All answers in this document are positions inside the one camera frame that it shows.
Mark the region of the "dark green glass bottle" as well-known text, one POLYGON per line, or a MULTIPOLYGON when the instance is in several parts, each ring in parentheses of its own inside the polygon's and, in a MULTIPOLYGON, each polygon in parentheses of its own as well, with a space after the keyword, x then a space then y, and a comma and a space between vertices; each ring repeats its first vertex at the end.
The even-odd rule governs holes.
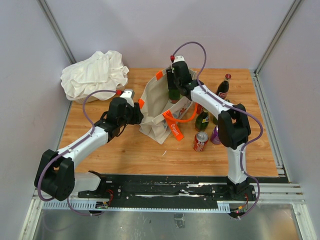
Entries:
POLYGON ((168 90, 168 99, 170 103, 176 104, 181 98, 181 94, 178 89, 169 89, 168 90))

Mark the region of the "canvas bag orange handles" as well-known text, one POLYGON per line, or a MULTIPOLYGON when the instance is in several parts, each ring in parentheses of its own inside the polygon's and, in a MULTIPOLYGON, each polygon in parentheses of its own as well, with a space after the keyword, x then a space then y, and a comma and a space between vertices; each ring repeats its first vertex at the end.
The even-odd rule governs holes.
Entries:
POLYGON ((159 144, 163 144, 171 133, 178 141, 184 138, 177 125, 167 123, 164 113, 169 110, 173 118, 180 120, 193 103, 185 96, 176 103, 170 102, 167 72, 168 69, 159 71, 146 84, 138 100, 143 114, 139 130, 159 144))

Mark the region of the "red cola can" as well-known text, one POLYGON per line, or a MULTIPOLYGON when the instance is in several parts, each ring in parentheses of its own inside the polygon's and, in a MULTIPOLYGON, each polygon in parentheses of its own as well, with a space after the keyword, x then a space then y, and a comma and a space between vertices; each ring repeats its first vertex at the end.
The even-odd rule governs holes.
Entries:
POLYGON ((202 111, 203 111, 203 106, 198 103, 196 108, 196 113, 200 115, 202 111))
POLYGON ((208 141, 209 137, 206 132, 200 131, 196 133, 194 136, 193 149, 196 152, 203 152, 208 141))

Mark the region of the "cola glass bottle red cap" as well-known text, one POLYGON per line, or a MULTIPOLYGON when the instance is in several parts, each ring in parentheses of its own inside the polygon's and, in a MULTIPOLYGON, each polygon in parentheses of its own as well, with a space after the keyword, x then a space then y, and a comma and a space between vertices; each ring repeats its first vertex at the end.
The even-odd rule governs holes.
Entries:
POLYGON ((232 75, 230 73, 227 73, 224 77, 224 80, 219 84, 216 90, 215 94, 223 100, 225 100, 228 95, 231 78, 232 75))

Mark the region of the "green bottle yellow label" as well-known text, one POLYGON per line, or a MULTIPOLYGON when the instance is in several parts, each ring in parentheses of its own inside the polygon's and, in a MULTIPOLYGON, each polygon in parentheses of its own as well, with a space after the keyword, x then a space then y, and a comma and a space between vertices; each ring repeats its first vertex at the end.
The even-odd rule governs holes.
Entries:
POLYGON ((209 122, 210 122, 209 112, 204 108, 195 120, 195 129, 198 132, 204 132, 208 127, 209 122))

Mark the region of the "purple soda can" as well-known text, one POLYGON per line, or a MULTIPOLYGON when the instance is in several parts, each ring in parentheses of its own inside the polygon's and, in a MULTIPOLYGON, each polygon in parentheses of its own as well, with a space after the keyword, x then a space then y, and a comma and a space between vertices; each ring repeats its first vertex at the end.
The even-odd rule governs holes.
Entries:
POLYGON ((221 143, 220 139, 219 139, 218 129, 219 129, 218 125, 216 125, 212 131, 211 136, 210 136, 210 141, 215 145, 219 145, 221 143))

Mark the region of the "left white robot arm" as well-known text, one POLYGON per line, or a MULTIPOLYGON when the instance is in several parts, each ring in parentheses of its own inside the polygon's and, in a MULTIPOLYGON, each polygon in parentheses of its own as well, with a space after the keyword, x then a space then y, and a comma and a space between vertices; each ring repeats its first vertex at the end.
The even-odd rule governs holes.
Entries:
POLYGON ((57 151, 46 150, 34 180, 40 199, 47 201, 42 195, 46 193, 50 201, 64 201, 72 193, 83 191, 90 191, 96 198, 103 197, 107 193, 104 177, 95 171, 76 173, 75 169, 96 149, 119 137, 127 125, 139 125, 143 117, 139 103, 116 97, 86 134, 57 151))

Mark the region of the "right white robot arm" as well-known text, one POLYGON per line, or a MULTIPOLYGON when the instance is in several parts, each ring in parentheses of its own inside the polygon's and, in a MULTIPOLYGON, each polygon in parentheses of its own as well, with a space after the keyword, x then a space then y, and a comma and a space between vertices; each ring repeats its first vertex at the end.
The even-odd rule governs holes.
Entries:
POLYGON ((192 78, 184 60, 171 64, 173 82, 180 94, 200 104, 218 119, 218 137, 226 147, 228 157, 227 196, 238 200, 249 187, 246 175, 246 143, 251 134, 247 112, 242 104, 233 105, 192 78))

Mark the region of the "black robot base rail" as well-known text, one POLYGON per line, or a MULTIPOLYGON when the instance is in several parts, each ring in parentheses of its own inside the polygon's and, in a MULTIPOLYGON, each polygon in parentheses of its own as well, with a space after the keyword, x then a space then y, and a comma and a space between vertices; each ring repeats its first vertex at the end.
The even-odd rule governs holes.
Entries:
POLYGON ((139 210, 213 210, 219 201, 245 208, 257 199, 248 181, 236 190, 225 176, 101 174, 99 190, 80 191, 79 198, 107 199, 111 207, 139 210))

